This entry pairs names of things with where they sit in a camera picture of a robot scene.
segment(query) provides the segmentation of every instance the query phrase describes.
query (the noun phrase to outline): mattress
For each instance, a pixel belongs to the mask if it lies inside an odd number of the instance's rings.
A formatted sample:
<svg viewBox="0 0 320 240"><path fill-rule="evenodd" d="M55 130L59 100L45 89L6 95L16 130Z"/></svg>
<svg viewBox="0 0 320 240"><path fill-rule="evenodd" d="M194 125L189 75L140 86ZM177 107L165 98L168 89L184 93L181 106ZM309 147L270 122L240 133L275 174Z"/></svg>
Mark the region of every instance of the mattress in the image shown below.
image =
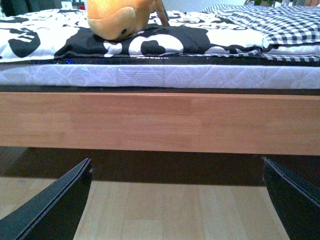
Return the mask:
<svg viewBox="0 0 320 240"><path fill-rule="evenodd" d="M121 42L94 35L82 10L50 9L1 18L0 90L14 86L320 89L318 9L282 10L287 22L300 23L283 33L267 32L268 22L256 27L244 21L250 12L257 22L259 11L270 16L277 14L274 10L242 8L215 5L203 12L168 11L169 27L152 13L145 31ZM307 26L302 24L306 19L297 20L292 14L301 11L312 16Z"/></svg>
<svg viewBox="0 0 320 240"><path fill-rule="evenodd" d="M229 64L2 64L0 85L320 89L320 67Z"/></svg>

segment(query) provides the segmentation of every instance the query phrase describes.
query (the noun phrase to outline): bedsheet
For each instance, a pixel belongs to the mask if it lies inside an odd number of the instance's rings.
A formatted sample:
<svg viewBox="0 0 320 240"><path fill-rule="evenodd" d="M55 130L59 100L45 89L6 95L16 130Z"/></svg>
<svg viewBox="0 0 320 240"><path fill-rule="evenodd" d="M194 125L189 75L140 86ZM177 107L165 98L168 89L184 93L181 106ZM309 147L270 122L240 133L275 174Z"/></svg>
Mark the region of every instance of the bedsheet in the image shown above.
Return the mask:
<svg viewBox="0 0 320 240"><path fill-rule="evenodd" d="M180 11L168 15L169 27L152 13L146 30L120 42L94 35L83 10L50 9L0 18L0 63L159 56L320 60L318 39L304 45L274 45L262 31L236 24L227 15Z"/></svg>

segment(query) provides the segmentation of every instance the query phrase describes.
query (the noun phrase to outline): plush toy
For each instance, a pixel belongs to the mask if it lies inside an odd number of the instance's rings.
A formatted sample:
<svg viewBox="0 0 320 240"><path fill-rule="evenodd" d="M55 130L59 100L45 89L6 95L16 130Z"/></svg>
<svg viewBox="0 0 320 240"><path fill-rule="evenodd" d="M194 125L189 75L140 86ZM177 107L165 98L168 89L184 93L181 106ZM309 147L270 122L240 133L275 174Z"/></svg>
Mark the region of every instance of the plush toy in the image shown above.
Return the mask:
<svg viewBox="0 0 320 240"><path fill-rule="evenodd" d="M162 0L88 0L87 8L91 30L109 41L118 41L144 30L154 11L162 25L169 26Z"/></svg>

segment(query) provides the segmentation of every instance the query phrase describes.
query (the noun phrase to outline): black and white checkered fabric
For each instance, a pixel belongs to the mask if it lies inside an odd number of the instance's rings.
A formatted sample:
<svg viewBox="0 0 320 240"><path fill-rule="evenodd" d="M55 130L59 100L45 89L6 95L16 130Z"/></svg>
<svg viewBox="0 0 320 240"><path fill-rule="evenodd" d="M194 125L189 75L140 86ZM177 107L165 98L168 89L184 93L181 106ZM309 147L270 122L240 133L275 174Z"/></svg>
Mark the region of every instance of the black and white checkered fabric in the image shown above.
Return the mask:
<svg viewBox="0 0 320 240"><path fill-rule="evenodd" d="M320 7L213 5L203 10L260 31L271 45L320 42Z"/></svg>

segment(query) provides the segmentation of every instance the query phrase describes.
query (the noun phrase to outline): laminate floor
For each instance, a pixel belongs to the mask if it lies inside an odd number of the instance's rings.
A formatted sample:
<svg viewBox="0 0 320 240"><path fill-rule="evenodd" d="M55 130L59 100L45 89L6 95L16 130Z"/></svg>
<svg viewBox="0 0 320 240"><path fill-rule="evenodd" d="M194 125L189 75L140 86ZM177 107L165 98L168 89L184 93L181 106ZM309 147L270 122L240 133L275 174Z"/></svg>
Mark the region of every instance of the laminate floor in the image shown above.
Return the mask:
<svg viewBox="0 0 320 240"><path fill-rule="evenodd" d="M245 154L0 147L0 219L84 158L93 181L75 240L288 240Z"/></svg>

